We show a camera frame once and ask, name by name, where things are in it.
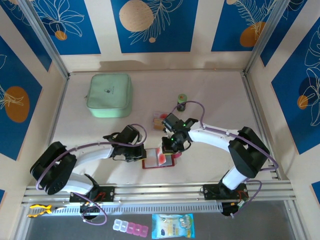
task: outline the pink box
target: pink box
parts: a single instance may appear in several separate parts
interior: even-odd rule
[[[149,228],[147,226],[141,227],[140,237],[146,238],[148,236]]]
[[[126,233],[127,234],[133,234],[134,233],[134,229],[136,228],[135,226],[136,225],[133,222],[129,222],[128,228],[126,230]]]
[[[133,228],[133,235],[135,236],[140,236],[141,234],[141,225],[140,224],[136,224]]]

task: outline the small can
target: small can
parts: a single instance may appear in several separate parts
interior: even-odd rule
[[[176,108],[179,112],[183,112],[184,110],[186,110],[186,105],[187,105],[186,101],[187,101],[187,95],[179,94],[178,104],[180,105]]]

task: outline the white table surface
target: white table surface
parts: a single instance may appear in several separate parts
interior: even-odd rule
[[[124,118],[96,118],[86,107],[86,95],[93,74],[70,77],[53,141],[68,148],[85,143],[103,141],[102,136],[121,131],[128,124],[141,124],[148,133],[145,148],[161,146],[164,133],[153,130],[153,112],[170,112],[177,104],[178,94],[205,106],[204,123],[226,129],[252,128],[257,125],[243,86],[236,71],[168,70],[128,72],[133,84],[132,112]],[[183,113],[175,112],[183,120],[200,119],[200,106],[189,103]],[[90,152],[94,148],[84,149]],[[100,159],[76,167],[75,173],[86,173],[99,183],[165,184],[219,181],[233,166],[228,152],[204,143],[192,143],[191,148],[177,159],[174,167],[142,169],[142,163]],[[260,172],[260,180],[271,180],[270,172]]]

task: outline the mint green pouch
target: mint green pouch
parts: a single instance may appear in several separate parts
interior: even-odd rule
[[[91,79],[86,106],[96,118],[121,118],[131,113],[132,97],[128,74],[97,74]]]

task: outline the snack bag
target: snack bag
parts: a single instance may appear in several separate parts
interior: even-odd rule
[[[196,237],[194,215],[152,214],[152,239],[175,237]]]

